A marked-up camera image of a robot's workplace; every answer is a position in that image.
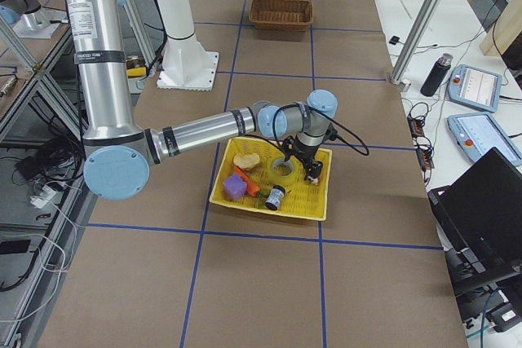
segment tape roll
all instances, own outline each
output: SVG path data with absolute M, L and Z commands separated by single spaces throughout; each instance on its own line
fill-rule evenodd
M 276 158 L 270 162 L 268 175 L 274 185 L 288 186 L 297 179 L 297 168 L 292 159 Z

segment robot mounting pedestal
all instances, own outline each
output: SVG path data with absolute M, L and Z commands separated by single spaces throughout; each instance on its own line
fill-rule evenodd
M 212 90 L 218 59 L 218 52 L 205 51 L 196 35 L 186 40 L 169 37 L 157 86 L 163 89 Z
M 188 0 L 157 0 L 168 36 L 158 87 L 211 90 L 219 56 L 197 41 Z

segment brown basket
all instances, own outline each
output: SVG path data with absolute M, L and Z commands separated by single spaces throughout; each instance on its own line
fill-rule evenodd
M 312 21 L 308 0 L 252 0 L 250 22 L 258 29 L 305 32 Z

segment white table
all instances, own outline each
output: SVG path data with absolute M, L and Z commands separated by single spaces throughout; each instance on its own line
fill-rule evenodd
M 375 0 L 375 2 L 377 3 L 383 32 L 387 40 L 389 41 L 392 36 L 398 36 L 401 42 L 405 42 L 423 0 Z M 459 64 L 466 64 L 505 75 L 503 83 L 507 83 L 507 85 L 502 87 L 501 95 L 522 98 L 522 91 L 500 56 L 487 57 L 482 55 L 479 44 L 484 39 L 485 32 L 467 0 L 442 0 L 419 46 L 431 46 L 434 44 L 438 46 L 457 46 L 467 40 L 471 40 L 477 33 L 480 34 L 477 39 L 472 42 L 466 42 L 459 47 L 437 47 L 427 51 L 418 49 L 418 51 L 424 51 L 424 53 L 418 53 L 412 58 L 404 75 L 412 82 L 409 90 L 402 95 L 406 113 L 411 108 L 410 102 L 412 104 L 426 102 L 430 106 L 435 104 L 428 114 L 426 125 L 424 126 L 426 136 L 435 144 L 433 159 L 435 169 L 431 172 L 431 181 L 427 186 L 428 190 L 450 185 L 471 166 L 471 162 L 466 158 L 450 134 L 446 125 L 446 118 L 453 114 L 469 113 L 474 112 L 474 110 L 444 100 L 444 87 L 441 87 L 430 98 L 420 94 L 422 84 L 440 55 L 446 52 L 453 56 L 452 69 Z M 401 49 L 401 44 L 393 46 L 388 43 L 392 63 L 395 63 Z M 423 114 L 424 110 L 424 108 L 418 108 L 418 112 L 415 111 L 414 115 Z M 507 134 L 522 132 L 522 103 L 515 104 L 501 99 L 494 117 Z M 522 136 L 512 140 L 518 149 L 522 150 Z M 467 331 L 467 334 L 479 328 L 480 326 L 471 329 Z M 468 340 L 468 344 L 470 348 L 479 347 L 480 339 L 478 337 L 472 338 Z M 522 344 L 522 324 L 505 333 L 490 331 L 484 333 L 484 345 L 488 348 L 515 347 L 519 346 L 519 344 Z

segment small jar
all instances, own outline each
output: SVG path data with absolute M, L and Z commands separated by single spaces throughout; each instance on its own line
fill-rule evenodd
M 281 206 L 281 201 L 283 200 L 283 197 L 285 197 L 285 194 L 286 190 L 283 187 L 274 185 L 264 204 L 271 211 L 276 211 Z

